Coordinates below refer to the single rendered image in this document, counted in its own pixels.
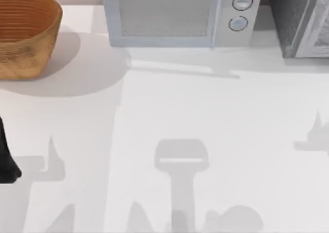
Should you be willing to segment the microwave oven door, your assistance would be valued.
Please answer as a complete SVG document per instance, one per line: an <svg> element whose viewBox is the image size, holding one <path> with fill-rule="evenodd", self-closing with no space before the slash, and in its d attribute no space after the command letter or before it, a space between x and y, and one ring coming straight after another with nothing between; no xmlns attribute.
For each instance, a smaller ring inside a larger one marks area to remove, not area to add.
<svg viewBox="0 0 329 233"><path fill-rule="evenodd" d="M117 47L211 47L222 0L103 0Z"/></svg>

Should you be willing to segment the pale microwave oven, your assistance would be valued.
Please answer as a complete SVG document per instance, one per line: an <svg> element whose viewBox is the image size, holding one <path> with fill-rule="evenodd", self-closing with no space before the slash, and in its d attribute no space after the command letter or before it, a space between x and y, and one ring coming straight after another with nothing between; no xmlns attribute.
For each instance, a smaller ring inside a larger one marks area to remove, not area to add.
<svg viewBox="0 0 329 233"><path fill-rule="evenodd" d="M245 11L237 11L232 6L233 0L222 0L221 14L218 23L215 48L248 46L253 33L260 0L253 0L252 6ZM237 16L244 16L248 20L246 29L234 32L229 29L229 21Z"/></svg>

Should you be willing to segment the microwave knob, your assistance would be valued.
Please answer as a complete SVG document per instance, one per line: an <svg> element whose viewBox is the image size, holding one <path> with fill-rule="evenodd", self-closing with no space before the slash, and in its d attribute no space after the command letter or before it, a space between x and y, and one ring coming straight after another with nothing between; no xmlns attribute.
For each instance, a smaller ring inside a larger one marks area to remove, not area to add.
<svg viewBox="0 0 329 233"><path fill-rule="evenodd" d="M232 6L237 11L245 11L253 4L253 0L233 0Z"/></svg>
<svg viewBox="0 0 329 233"><path fill-rule="evenodd" d="M247 26L248 26L248 20L244 16L234 17L228 23L229 29L234 32L242 31L246 29Z"/></svg>

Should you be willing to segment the brown wicker basket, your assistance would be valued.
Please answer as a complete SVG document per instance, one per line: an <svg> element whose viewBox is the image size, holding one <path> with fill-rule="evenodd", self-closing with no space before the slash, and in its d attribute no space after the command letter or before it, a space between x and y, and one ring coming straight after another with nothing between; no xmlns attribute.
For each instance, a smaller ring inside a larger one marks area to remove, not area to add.
<svg viewBox="0 0 329 233"><path fill-rule="evenodd" d="M55 0L0 0L0 80L32 79L45 70L62 15Z"/></svg>

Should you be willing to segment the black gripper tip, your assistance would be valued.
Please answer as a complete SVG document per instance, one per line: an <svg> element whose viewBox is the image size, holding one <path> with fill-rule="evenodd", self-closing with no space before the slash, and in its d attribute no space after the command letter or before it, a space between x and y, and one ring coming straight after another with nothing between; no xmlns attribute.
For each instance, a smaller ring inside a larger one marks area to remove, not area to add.
<svg viewBox="0 0 329 233"><path fill-rule="evenodd" d="M3 120L0 117L0 184L13 184L22 176L7 144Z"/></svg>

